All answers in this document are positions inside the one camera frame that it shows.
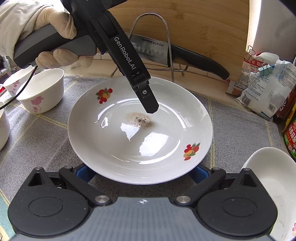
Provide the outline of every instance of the gray tablecloth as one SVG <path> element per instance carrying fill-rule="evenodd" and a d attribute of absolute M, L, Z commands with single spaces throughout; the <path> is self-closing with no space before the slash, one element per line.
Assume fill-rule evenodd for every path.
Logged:
<path fill-rule="evenodd" d="M 104 80 L 106 78 L 65 75 L 63 99 L 55 108 L 40 115 L 29 113 L 18 101 L 6 108 L 11 132 L 7 144 L 0 151 L 0 233 L 2 229 L 2 233 L 9 237 L 13 234 L 7 220 L 7 205 L 33 168 L 41 166 L 54 172 L 63 166 L 81 164 L 68 139 L 69 113 L 84 92 Z M 208 97 L 194 95 L 208 110 L 214 128 L 212 146 L 202 162 L 205 166 L 239 172 L 244 162 L 259 148 L 281 148 L 274 123 Z M 115 194 L 176 197 L 194 182 L 184 175 L 163 184 L 138 186 L 117 183 L 97 175 L 91 184 L 112 198 Z"/>

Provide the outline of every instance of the cutting board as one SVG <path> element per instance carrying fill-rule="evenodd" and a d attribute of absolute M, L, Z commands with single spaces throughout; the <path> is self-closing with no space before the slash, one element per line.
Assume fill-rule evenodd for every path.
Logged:
<path fill-rule="evenodd" d="M 125 32 L 141 14 L 154 12 L 167 22 L 171 42 L 224 66 L 237 81 L 249 25 L 249 0 L 128 0 L 112 9 Z M 145 16 L 133 33 L 167 42 L 163 22 Z"/>

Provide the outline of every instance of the beige glove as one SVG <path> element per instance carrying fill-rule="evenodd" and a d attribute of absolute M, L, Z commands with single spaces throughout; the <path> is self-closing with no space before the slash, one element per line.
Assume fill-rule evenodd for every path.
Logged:
<path fill-rule="evenodd" d="M 73 39 L 76 36 L 76 28 L 72 16 L 60 10 L 56 10 L 54 7 L 46 7 L 39 13 L 34 25 L 34 31 L 47 24 L 53 25 L 57 32 L 66 39 Z M 50 69 L 68 66 L 79 60 L 83 67 L 88 68 L 93 58 L 93 56 L 77 56 L 66 49 L 56 49 L 53 53 L 40 53 L 36 58 L 36 64 L 41 68 Z"/>

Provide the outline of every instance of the barcode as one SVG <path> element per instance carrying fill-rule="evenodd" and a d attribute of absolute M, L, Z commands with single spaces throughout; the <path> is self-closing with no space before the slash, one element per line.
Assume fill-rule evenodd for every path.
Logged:
<path fill-rule="evenodd" d="M 242 103 L 246 106 L 248 106 L 251 102 L 251 99 L 249 99 L 245 94 L 242 97 Z"/>
<path fill-rule="evenodd" d="M 276 107 L 273 104 L 269 103 L 268 109 L 273 113 Z"/>

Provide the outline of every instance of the metal wire stand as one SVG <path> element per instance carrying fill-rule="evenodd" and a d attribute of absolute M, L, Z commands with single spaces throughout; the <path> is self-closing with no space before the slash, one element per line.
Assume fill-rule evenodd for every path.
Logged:
<path fill-rule="evenodd" d="M 175 82 L 175 78 L 174 78 L 174 71 L 176 72 L 181 72 L 182 76 L 184 76 L 184 72 L 188 69 L 188 66 L 185 67 L 185 69 L 182 69 L 181 68 L 181 65 L 179 64 L 179 68 L 180 69 L 174 69 L 174 66 L 173 66 L 173 59 L 172 59 L 172 49 L 171 49 L 171 44 L 170 44 L 170 33 L 169 33 L 169 30 L 168 30 L 168 25 L 166 23 L 166 21 L 164 20 L 164 18 L 156 13 L 153 13 L 153 12 L 148 12 L 148 13 L 144 13 L 140 16 L 137 17 L 137 19 L 134 21 L 132 27 L 131 27 L 131 30 L 129 32 L 129 35 L 128 35 L 128 39 L 131 38 L 131 34 L 133 32 L 133 29 L 136 25 L 136 23 L 138 22 L 138 20 L 144 16 L 148 16 L 148 15 L 153 15 L 153 16 L 156 16 L 158 18 L 160 18 L 163 23 L 165 24 L 165 28 L 166 28 L 166 32 L 167 32 L 167 37 L 168 37 L 168 51 L 169 51 L 169 55 L 170 55 L 170 69 L 156 69 L 156 68 L 149 68 L 147 67 L 147 69 L 150 69 L 150 70 L 157 70 L 157 71 L 171 71 L 171 75 L 172 75 L 172 82 L 174 83 Z M 116 69 L 113 71 L 113 73 L 110 75 L 110 77 L 112 78 L 115 74 L 115 72 L 118 70 L 118 67 L 116 67 Z"/>

